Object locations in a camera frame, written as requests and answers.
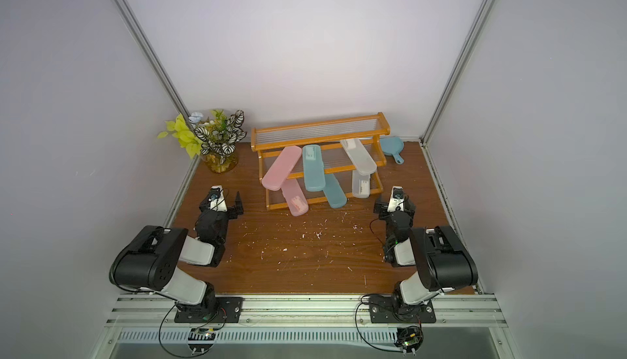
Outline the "long pink pencil case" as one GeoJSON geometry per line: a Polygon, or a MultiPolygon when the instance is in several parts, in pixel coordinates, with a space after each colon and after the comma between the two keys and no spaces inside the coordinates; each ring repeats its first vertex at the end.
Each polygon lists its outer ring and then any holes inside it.
{"type": "Polygon", "coordinates": [[[300,160],[302,148],[298,146],[285,147],[274,160],[261,180],[264,188],[270,191],[278,191],[291,174],[293,168],[300,160]]]}

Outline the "short pink pencil case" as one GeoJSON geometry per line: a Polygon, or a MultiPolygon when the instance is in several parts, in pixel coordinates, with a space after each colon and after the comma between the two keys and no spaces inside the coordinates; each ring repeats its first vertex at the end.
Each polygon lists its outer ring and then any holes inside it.
{"type": "Polygon", "coordinates": [[[282,195],[293,216],[301,216],[309,211],[309,204],[296,179],[287,179],[281,187],[282,195]]]}

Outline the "long clear white pencil case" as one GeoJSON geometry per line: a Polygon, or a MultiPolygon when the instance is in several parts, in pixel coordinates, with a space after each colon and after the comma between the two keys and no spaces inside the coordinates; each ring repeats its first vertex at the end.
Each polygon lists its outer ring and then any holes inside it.
{"type": "Polygon", "coordinates": [[[377,163],[360,139],[343,139],[340,143],[359,174],[371,175],[377,171],[377,163]]]}

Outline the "long teal pencil case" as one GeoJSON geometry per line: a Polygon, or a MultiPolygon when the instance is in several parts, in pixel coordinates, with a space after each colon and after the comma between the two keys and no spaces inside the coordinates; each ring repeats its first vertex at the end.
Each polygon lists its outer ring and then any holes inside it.
{"type": "Polygon", "coordinates": [[[321,147],[316,144],[303,146],[302,164],[306,190],[322,191],[326,186],[326,179],[321,147]]]}

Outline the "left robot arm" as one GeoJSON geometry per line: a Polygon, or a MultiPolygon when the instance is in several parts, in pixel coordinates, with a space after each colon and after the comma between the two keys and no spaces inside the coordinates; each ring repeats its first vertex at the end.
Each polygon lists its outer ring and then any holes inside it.
{"type": "Polygon", "coordinates": [[[217,267],[225,254],[228,225],[244,213],[239,193],[227,205],[225,189],[210,189],[199,205],[195,235],[187,228],[147,225],[115,258],[109,281],[126,292],[153,292],[175,301],[180,312],[207,319],[219,310],[213,285],[191,277],[180,262],[217,267]]]}

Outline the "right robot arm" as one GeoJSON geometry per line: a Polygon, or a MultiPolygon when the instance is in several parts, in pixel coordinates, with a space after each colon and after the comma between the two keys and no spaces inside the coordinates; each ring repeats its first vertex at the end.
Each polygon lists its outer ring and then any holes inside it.
{"type": "Polygon", "coordinates": [[[474,286],[478,269],[462,240],[450,226],[418,228],[409,197],[375,201],[373,212],[385,223],[381,242],[384,261],[395,268],[414,267],[411,277],[398,282],[391,295],[398,315],[427,305],[434,297],[474,286]]]}

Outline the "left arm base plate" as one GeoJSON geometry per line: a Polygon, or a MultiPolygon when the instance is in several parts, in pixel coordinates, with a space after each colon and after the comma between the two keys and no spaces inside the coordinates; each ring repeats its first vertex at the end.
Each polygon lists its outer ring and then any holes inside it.
{"type": "Polygon", "coordinates": [[[175,323],[238,323],[243,310],[243,297],[219,296],[200,304],[176,305],[175,323]]]}

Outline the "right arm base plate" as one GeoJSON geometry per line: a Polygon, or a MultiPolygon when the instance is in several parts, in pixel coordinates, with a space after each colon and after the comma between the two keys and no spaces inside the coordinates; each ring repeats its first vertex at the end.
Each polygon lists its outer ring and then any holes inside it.
{"type": "Polygon", "coordinates": [[[368,295],[364,300],[374,324],[434,324],[437,321],[431,301],[408,305],[394,295],[368,295]]]}

